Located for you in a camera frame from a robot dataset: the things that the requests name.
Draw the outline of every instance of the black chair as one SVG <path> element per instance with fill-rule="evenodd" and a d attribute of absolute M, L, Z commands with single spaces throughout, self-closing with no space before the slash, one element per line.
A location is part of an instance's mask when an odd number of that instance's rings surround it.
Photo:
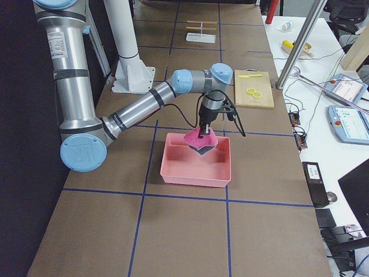
<path fill-rule="evenodd" d="M 330 28 L 338 39 L 338 30 L 354 34 L 355 24 L 363 22 L 367 16 L 369 0 L 328 0 L 324 11 L 330 13 Z"/>

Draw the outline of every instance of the pink box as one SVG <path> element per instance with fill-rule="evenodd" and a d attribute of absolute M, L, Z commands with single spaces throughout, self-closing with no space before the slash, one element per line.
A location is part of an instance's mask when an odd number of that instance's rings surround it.
<path fill-rule="evenodd" d="M 192 150 L 185 134 L 168 133 L 160 175 L 166 183 L 224 188 L 231 180 L 231 149 L 228 137 L 204 156 Z"/>

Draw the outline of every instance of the white desk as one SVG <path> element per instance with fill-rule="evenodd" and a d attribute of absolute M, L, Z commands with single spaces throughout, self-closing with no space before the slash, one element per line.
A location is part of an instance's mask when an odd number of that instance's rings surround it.
<path fill-rule="evenodd" d="M 276 29 L 276 27 L 289 20 L 292 20 L 295 23 L 291 32 L 280 32 Z M 281 73 L 286 59 L 276 58 L 288 57 L 288 54 L 281 48 L 282 41 L 289 40 L 290 42 L 294 42 L 300 32 L 304 20 L 305 18 L 301 17 L 274 17 L 271 25 L 265 24 L 268 41 L 275 59 L 274 64 L 278 75 Z M 341 48 L 323 18 L 318 19 L 307 42 L 312 45 L 311 52 L 315 54 L 314 58 L 330 55 Z M 334 75 L 331 73 L 332 69 L 340 59 L 341 55 L 343 55 L 342 50 L 319 60 L 308 60 L 308 56 L 303 56 L 302 58 L 307 58 L 307 60 L 298 60 L 296 66 L 300 68 L 303 76 L 306 76 L 316 83 L 321 83 L 326 81 L 328 77 Z M 341 66 L 338 66 L 335 74 L 337 73 L 345 73 L 351 77 L 358 78 L 356 72 L 344 71 Z M 288 89 L 289 85 L 295 80 L 296 77 L 290 77 L 287 80 L 284 86 L 284 93 Z M 303 103 L 305 110 L 300 113 L 300 121 L 302 123 L 302 127 L 306 131 L 320 93 L 321 90 L 319 88 L 307 85 L 302 81 L 295 82 L 287 91 L 287 95 L 294 97 Z M 366 92 L 363 97 L 369 98 L 369 93 Z M 291 100 L 291 102 L 297 104 L 299 108 L 302 107 L 302 105 L 295 100 Z M 338 179 L 369 158 L 369 146 L 344 144 L 340 143 L 336 139 L 336 136 L 329 126 L 326 115 L 327 106 L 332 104 L 338 103 L 327 98 L 325 95 L 321 97 L 319 104 L 317 105 L 315 115 L 311 121 L 310 130 L 308 131 L 308 149 L 302 150 L 300 159 L 302 162 L 318 162 L 326 191 L 334 192 L 337 195 L 337 202 L 328 206 L 337 226 L 343 226 L 346 224 L 359 225 L 342 194 L 338 184 Z M 369 104 L 362 100 L 358 105 L 366 109 L 369 108 Z"/>

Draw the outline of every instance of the red cylinder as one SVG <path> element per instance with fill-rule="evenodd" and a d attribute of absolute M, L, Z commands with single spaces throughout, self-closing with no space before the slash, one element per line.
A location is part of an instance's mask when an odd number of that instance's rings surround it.
<path fill-rule="evenodd" d="M 279 0 L 272 0 L 270 3 L 268 15 L 266 16 L 265 24 L 271 24 L 274 14 L 276 13 L 276 9 L 278 7 Z"/>

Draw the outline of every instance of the light blue joint cover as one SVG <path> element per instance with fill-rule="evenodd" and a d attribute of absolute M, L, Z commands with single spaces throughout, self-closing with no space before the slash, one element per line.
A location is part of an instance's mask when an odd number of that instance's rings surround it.
<path fill-rule="evenodd" d="M 232 81 L 233 70 L 224 63 L 215 63 L 212 68 L 210 68 L 210 72 L 213 77 L 224 84 L 229 85 Z"/>
<path fill-rule="evenodd" d="M 85 28 L 83 28 L 82 33 L 84 35 L 88 35 L 90 33 L 90 30 L 91 30 L 90 25 L 87 25 Z"/>
<path fill-rule="evenodd" d="M 78 0 L 33 0 L 35 4 L 50 10 L 64 10 L 73 6 Z"/>
<path fill-rule="evenodd" d="M 176 70 L 172 76 L 172 86 L 177 94 L 189 93 L 192 89 L 192 74 L 187 69 Z"/>
<path fill-rule="evenodd" d="M 70 169 L 78 172 L 92 171 L 106 158 L 106 146 L 91 134 L 74 134 L 63 141 L 60 157 Z"/>

